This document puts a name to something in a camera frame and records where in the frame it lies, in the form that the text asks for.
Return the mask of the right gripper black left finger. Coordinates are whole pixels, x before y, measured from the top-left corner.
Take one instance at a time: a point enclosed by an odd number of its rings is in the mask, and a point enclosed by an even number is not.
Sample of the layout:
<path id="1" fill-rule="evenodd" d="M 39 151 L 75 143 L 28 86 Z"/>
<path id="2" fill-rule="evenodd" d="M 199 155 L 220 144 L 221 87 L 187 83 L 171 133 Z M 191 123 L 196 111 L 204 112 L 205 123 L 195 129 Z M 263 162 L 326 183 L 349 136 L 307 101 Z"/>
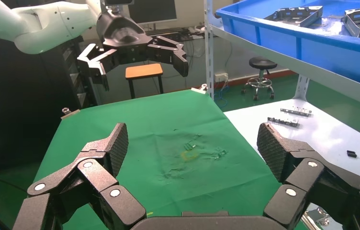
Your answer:
<path id="1" fill-rule="evenodd" d="M 87 143 L 72 163 L 27 189 L 13 228 L 61 230 L 84 205 L 110 230 L 132 228 L 146 210 L 116 178 L 128 145 L 124 123 L 116 124 L 108 137 Z"/>

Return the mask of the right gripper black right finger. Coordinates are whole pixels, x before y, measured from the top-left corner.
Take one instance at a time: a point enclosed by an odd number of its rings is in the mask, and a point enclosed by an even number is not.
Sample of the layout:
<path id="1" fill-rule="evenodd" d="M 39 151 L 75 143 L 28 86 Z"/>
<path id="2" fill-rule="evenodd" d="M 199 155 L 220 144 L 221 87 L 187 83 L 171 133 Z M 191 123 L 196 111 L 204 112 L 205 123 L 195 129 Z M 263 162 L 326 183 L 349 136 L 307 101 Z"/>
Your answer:
<path id="1" fill-rule="evenodd" d="M 329 163 L 306 142 L 283 137 L 270 123 L 259 126 L 257 147 L 281 183 L 264 216 L 292 230 L 316 204 L 343 229 L 360 230 L 360 175 Z"/>

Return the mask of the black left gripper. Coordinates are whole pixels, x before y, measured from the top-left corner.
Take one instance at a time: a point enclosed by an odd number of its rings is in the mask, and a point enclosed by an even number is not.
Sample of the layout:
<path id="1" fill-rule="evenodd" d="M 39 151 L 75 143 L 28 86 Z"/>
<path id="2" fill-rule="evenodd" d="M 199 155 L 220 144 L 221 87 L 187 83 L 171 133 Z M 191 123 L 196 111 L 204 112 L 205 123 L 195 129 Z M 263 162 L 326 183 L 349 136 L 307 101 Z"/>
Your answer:
<path id="1" fill-rule="evenodd" d="M 187 77 L 189 63 L 183 44 L 163 36 L 151 38 L 132 19 L 105 11 L 98 17 L 96 31 L 102 47 L 90 43 L 77 60 L 84 65 L 94 84 L 110 90 L 107 73 L 118 64 L 151 60 L 171 64 L 182 76 Z"/>

